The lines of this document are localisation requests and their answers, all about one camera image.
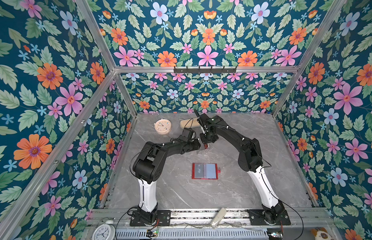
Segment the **red card holder wallet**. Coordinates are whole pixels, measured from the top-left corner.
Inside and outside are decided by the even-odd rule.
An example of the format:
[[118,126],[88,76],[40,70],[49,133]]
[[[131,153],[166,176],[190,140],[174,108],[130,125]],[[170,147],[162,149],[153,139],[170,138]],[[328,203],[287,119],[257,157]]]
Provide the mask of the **red card holder wallet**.
[[204,163],[193,163],[192,164],[192,179],[193,180],[217,180],[219,178],[219,174],[221,173],[220,168],[218,168],[217,164],[204,164],[204,178],[203,179],[196,179],[194,177],[194,169],[195,164],[204,164]]

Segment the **dark grey credit card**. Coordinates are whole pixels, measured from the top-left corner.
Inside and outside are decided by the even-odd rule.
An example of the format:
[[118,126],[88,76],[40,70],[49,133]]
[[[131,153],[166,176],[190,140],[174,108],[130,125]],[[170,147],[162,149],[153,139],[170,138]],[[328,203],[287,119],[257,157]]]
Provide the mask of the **dark grey credit card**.
[[195,164],[194,177],[196,179],[203,179],[204,176],[204,164]]

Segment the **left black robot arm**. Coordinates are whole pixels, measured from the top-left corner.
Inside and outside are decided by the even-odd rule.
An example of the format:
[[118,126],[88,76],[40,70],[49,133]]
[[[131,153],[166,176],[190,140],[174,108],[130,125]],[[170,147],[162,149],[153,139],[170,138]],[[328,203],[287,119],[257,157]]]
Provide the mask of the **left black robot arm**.
[[135,217],[149,226],[157,221],[157,180],[164,170],[167,157],[183,155],[200,148],[196,132],[191,128],[183,129],[178,138],[172,138],[166,143],[146,142],[131,167],[132,174],[140,184],[140,202],[134,212]]

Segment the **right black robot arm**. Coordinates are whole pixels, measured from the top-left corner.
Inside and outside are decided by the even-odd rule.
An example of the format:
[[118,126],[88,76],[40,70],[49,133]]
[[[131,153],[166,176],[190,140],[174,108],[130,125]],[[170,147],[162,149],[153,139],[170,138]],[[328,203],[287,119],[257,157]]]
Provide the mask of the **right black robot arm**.
[[205,148],[215,143],[219,137],[224,138],[239,152],[238,164],[248,173],[260,195],[263,218],[269,225],[278,224],[286,209],[275,194],[265,173],[260,143],[257,139],[250,139],[230,127],[221,117],[208,117],[207,114],[195,112],[197,121],[201,125],[200,140]]

